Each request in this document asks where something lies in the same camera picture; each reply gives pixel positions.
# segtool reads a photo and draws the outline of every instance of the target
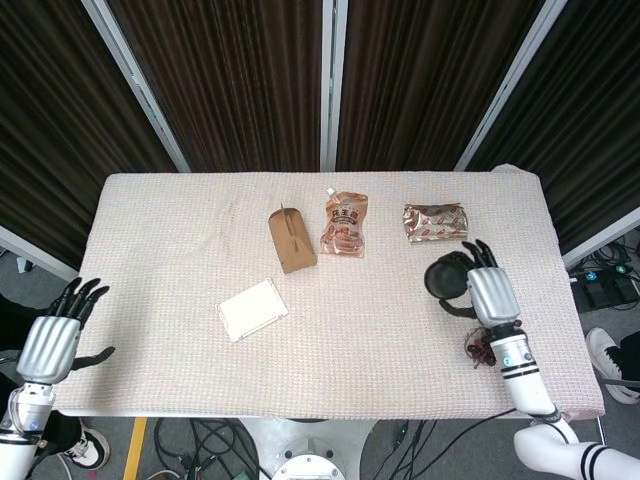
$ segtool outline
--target white sneaker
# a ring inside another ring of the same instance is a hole
[[[80,440],[62,455],[77,467],[85,470],[98,470],[109,460],[111,453],[109,443],[104,435],[87,428],[82,421],[80,426],[82,427]]]
[[[587,349],[591,363],[603,378],[622,380],[622,357],[620,348],[601,328],[594,328],[587,333]],[[620,403],[634,405],[640,403],[640,392],[621,385],[605,385],[611,396]]]

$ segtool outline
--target black curtain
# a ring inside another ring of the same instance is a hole
[[[337,169],[453,169],[541,4],[350,0]]]
[[[639,6],[569,2],[470,164],[539,175],[563,252],[640,206]]]
[[[0,3],[0,224],[80,266],[106,177],[173,164],[78,0]]]
[[[315,171],[322,0],[109,0],[198,172]]]

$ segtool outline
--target wire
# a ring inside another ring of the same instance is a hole
[[[393,450],[391,450],[391,452],[389,453],[389,455],[387,455],[386,457],[384,457],[384,460],[382,461],[382,463],[380,464],[380,467],[378,468],[378,471],[376,472],[376,474],[373,476],[373,480],[376,480],[376,478],[378,478],[378,475],[380,475],[380,472],[382,472],[382,469],[384,468],[385,464],[389,461],[389,459],[393,456],[394,453],[396,453],[396,450],[398,450],[398,447],[393,447]]]
[[[420,470],[418,473],[416,473],[413,477],[411,477],[410,480],[414,480],[416,478],[418,478],[420,475],[422,475],[423,473],[425,473],[427,470],[429,470],[438,460],[440,460],[442,458],[442,456],[447,453],[447,451],[458,441],[460,440],[466,433],[470,432],[471,430],[473,430],[474,428],[482,425],[483,423],[486,423],[490,420],[494,420],[498,417],[502,417],[504,415],[508,415],[510,413],[515,412],[516,409],[515,408],[510,408],[509,410],[505,410],[502,413],[498,413],[497,415],[492,415],[490,417],[484,418],[476,423],[474,423],[473,425],[465,428],[462,432],[460,432],[453,440],[451,440],[451,442],[449,442],[449,445],[447,445],[444,450],[442,450],[438,455],[436,455],[436,458],[434,458],[433,460],[431,460],[431,462],[429,462],[429,464],[424,467],[422,470]]]
[[[389,477],[389,480],[393,480],[396,477],[396,475],[398,475],[402,470],[404,470],[405,468],[409,468],[411,465],[411,462],[414,461],[414,459],[412,458],[412,460],[410,460],[410,463],[407,463],[404,467],[402,466],[402,464],[404,463],[404,459],[407,458],[407,455],[409,455],[409,451],[413,449],[413,445],[420,441],[420,435],[422,434],[422,428],[424,427],[425,423],[426,421],[424,420],[421,420],[420,423],[418,423],[418,427],[416,428],[416,431],[413,433],[413,438],[411,439],[411,443],[409,444],[407,449],[404,451],[404,454],[400,458],[400,461],[396,465],[396,468],[394,468],[393,472],[391,472],[391,476]]]
[[[627,252],[631,247],[625,245],[624,237],[621,237],[621,239],[623,243],[618,243],[620,239],[615,240],[583,258],[573,270],[582,271],[585,264],[589,262],[595,263],[597,266],[605,269],[615,269],[617,265],[631,262],[631,257]]]
[[[418,424],[418,429],[416,431],[416,435],[413,439],[413,442],[411,442],[411,461],[409,462],[409,468],[407,469],[405,475],[404,475],[404,479],[408,479],[411,478],[413,476],[413,465],[416,461],[416,448],[418,447],[418,444],[420,443],[420,437],[422,436],[422,429],[424,428],[425,423],[427,423],[426,421],[421,421]]]
[[[169,475],[173,475],[175,478],[180,478],[180,475],[178,475],[176,472],[174,472],[173,470],[160,470],[159,472],[154,473],[153,475],[145,478],[145,480],[153,480],[154,477],[162,474],[162,473],[167,473]]]
[[[71,471],[69,470],[69,467],[67,466],[67,462],[64,461],[64,458],[62,458],[62,454],[59,453],[56,455],[56,457],[58,457],[58,460],[60,460],[60,462],[62,462],[62,466],[64,467],[65,472],[67,472],[67,478],[69,480],[73,480],[73,477],[71,476]]]
[[[431,429],[429,430],[429,433],[427,433],[427,436],[425,437],[425,439],[422,441],[422,445],[420,445],[420,448],[418,449],[418,451],[416,452],[415,458],[412,460],[412,462],[414,462],[419,456],[420,453],[422,453],[422,450],[424,450],[424,447],[427,445],[427,442],[429,441],[429,438],[431,438],[431,434],[433,433],[433,431],[436,428],[436,425],[438,425],[438,421],[435,420],[433,422],[433,424],[431,425]],[[406,464],[404,467],[401,467],[398,472],[401,472],[404,469],[409,468],[410,464]]]
[[[193,453],[178,453],[169,450],[162,444],[162,425],[165,419],[159,418],[153,431],[153,442],[160,463],[166,470],[174,471],[167,463],[168,458],[177,461],[185,472],[199,469],[201,471],[218,465],[229,480],[235,475],[228,468],[225,459],[228,457],[240,460],[252,472],[256,480],[262,472],[267,478],[271,475],[258,462],[255,442],[247,429],[227,419],[187,419],[194,442]]]
[[[618,310],[619,312],[626,312],[627,310],[633,310],[634,308],[636,308],[638,305],[640,305],[640,300],[636,300],[636,302],[631,305],[630,307],[609,307],[612,310]]]

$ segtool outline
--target floor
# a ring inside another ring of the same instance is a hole
[[[640,233],[633,231],[628,234],[628,244],[635,245]],[[636,268],[640,270],[640,261],[636,261]],[[55,299],[65,283],[44,270],[34,267],[29,273],[18,274],[16,257],[8,252],[0,257],[0,292],[3,295],[32,307],[48,305]],[[605,328],[615,340],[640,329],[640,306],[630,311],[615,311],[611,309],[599,310],[580,315],[585,332],[595,326]],[[640,457],[640,405],[621,405],[604,395],[607,414],[602,420],[608,444],[635,457]],[[146,479],[154,472],[161,470],[153,447],[153,427],[156,419],[149,419],[145,444],[140,461],[138,478]],[[187,424],[171,420],[173,425],[167,424],[163,431],[167,444],[176,449],[188,447],[191,441],[185,436]],[[129,438],[133,420],[127,418],[90,418],[86,423],[92,428],[100,430],[111,445],[111,459],[109,463],[97,473],[88,473],[70,467],[74,480],[120,480],[124,471],[129,447]],[[402,422],[383,421],[373,429],[364,448],[361,462],[361,478],[372,479],[385,457],[392,451],[395,438]],[[415,471],[426,465],[455,435],[472,424],[467,420],[447,420],[438,423],[433,436],[425,451],[416,462]],[[465,435],[454,447],[437,462],[430,470],[432,478],[494,478],[511,479],[551,479],[553,475],[540,474],[525,469],[518,459],[512,446],[513,434],[527,425],[527,421],[497,420],[483,424]],[[407,439],[411,438],[417,422],[411,422]],[[583,441],[597,441],[598,433],[595,422],[574,422],[578,436]],[[395,467],[403,448],[398,449],[387,461],[385,468],[378,478],[388,478]],[[223,474],[214,474],[213,467],[208,479],[226,478]],[[58,458],[45,460],[33,476],[34,480],[64,480],[67,478]]]

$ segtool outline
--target textured towel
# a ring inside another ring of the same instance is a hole
[[[284,275],[269,215],[281,203],[299,209],[317,251],[328,186],[369,196],[365,258],[320,254],[317,266]],[[80,353],[117,350],[71,373],[56,406],[96,415],[346,419],[508,409],[499,370],[474,370],[465,355],[477,322],[447,315],[423,285],[425,269],[459,242],[410,244],[405,236],[405,203],[452,202],[466,210],[469,238],[487,242],[508,273],[553,400],[574,417],[602,414],[538,178],[513,170],[110,177],[81,274],[111,291]],[[232,343],[215,304],[266,278],[289,315]],[[468,305],[468,296],[455,303]]]

